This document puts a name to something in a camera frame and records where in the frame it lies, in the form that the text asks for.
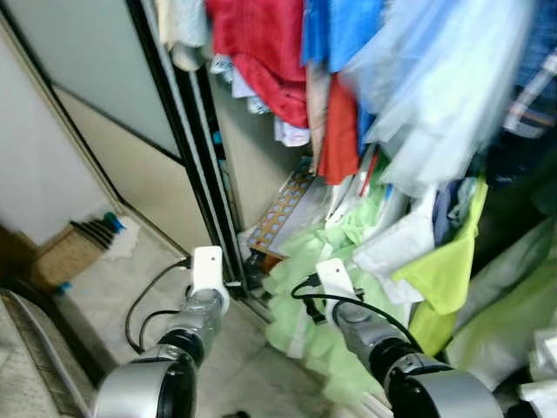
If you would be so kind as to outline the grey-green soft bag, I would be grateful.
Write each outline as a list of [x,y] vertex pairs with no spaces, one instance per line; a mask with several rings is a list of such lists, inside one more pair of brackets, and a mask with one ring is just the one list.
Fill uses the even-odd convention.
[[473,276],[443,350],[450,366],[489,391],[528,363],[534,334],[549,329],[557,306],[556,219],[539,223]]

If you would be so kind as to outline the plaid shirt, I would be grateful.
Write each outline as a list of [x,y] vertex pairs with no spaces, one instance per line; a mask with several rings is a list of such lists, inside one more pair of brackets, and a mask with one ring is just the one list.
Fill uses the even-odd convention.
[[519,137],[540,138],[556,124],[557,51],[542,61],[540,71],[530,79],[505,116],[505,131]]

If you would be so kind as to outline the lime green cloth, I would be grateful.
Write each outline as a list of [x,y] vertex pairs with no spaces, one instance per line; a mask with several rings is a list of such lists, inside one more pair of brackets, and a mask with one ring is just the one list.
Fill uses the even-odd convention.
[[456,236],[391,275],[394,281],[409,283],[423,296],[409,320],[407,331],[425,354],[434,355],[445,349],[456,327],[458,311],[465,305],[479,219],[487,196],[488,185],[485,180],[478,180],[468,215]]

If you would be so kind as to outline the pale blue sheer garment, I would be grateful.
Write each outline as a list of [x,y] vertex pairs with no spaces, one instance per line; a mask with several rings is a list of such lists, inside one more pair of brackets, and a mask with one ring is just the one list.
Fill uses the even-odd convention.
[[393,0],[342,69],[374,116],[379,176],[409,195],[466,174],[507,112],[540,0]]

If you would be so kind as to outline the white folded cloth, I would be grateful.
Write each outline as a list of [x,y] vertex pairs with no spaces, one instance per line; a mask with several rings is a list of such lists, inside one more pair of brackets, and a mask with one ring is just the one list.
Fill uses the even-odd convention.
[[352,261],[381,284],[393,304],[425,299],[413,284],[393,278],[395,271],[434,249],[435,191],[425,190],[410,199],[389,185],[379,202],[377,222],[352,255]]

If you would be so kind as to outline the orange-red garment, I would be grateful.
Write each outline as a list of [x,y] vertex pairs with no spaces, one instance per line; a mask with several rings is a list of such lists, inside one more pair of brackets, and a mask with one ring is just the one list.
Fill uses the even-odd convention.
[[349,88],[338,75],[331,76],[318,164],[318,176],[324,184],[339,185],[358,170],[358,110],[358,101]]

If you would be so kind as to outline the flat box with orange dots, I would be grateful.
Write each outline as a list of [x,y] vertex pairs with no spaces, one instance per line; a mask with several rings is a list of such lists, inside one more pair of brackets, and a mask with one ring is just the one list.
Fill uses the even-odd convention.
[[314,179],[309,163],[304,162],[295,168],[264,212],[263,218],[250,231],[246,231],[245,243],[248,251],[285,258],[285,254],[279,251],[279,244],[292,231],[285,233],[284,230],[294,219],[296,207],[309,194]]

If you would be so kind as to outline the pale mint green cloth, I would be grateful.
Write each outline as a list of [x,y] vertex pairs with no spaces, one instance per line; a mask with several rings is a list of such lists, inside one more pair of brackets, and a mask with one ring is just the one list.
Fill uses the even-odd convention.
[[318,324],[306,313],[304,303],[291,293],[306,276],[314,273],[321,261],[342,259],[351,282],[363,290],[367,303],[392,314],[402,323],[409,318],[410,304],[394,304],[379,283],[377,276],[366,273],[352,262],[355,248],[382,228],[400,219],[409,206],[409,199],[390,185],[374,185],[369,196],[351,208],[334,226],[324,220],[312,220],[279,244],[285,259],[272,268],[264,279],[264,289],[272,295],[268,310],[273,321],[264,334],[272,347],[299,359],[314,373],[324,378],[322,394],[337,405],[355,407],[383,389],[355,355],[347,350],[345,339],[329,324]]

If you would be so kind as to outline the red garment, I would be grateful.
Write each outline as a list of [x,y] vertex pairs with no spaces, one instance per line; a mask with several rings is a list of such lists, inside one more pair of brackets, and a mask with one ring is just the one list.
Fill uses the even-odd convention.
[[274,115],[309,127],[301,63],[304,0],[205,0],[212,47]]

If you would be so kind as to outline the cream towel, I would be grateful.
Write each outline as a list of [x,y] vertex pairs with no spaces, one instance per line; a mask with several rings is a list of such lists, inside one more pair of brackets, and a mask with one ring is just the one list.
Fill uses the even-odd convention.
[[198,71],[211,55],[205,0],[154,0],[160,43],[181,71]]

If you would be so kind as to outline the white rag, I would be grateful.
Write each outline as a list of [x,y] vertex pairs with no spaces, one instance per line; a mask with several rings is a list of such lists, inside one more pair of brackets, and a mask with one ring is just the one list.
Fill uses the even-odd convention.
[[104,251],[104,256],[111,260],[130,258],[134,253],[140,235],[142,235],[142,226],[133,218],[121,218],[122,230],[116,233],[111,245]]

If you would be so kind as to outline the frosted sliding closet door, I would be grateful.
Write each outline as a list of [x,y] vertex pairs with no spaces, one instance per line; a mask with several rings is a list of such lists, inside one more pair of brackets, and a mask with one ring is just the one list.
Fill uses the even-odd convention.
[[244,298],[216,83],[206,69],[172,62],[155,0],[0,0],[0,33],[28,61],[116,210],[182,253],[222,248],[225,281]]

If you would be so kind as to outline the brown wicker basket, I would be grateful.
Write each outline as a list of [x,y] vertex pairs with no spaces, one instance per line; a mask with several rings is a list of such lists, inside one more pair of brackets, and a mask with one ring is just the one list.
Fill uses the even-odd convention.
[[99,259],[111,241],[111,231],[71,221],[55,238],[36,248],[31,283],[43,292],[58,291]]

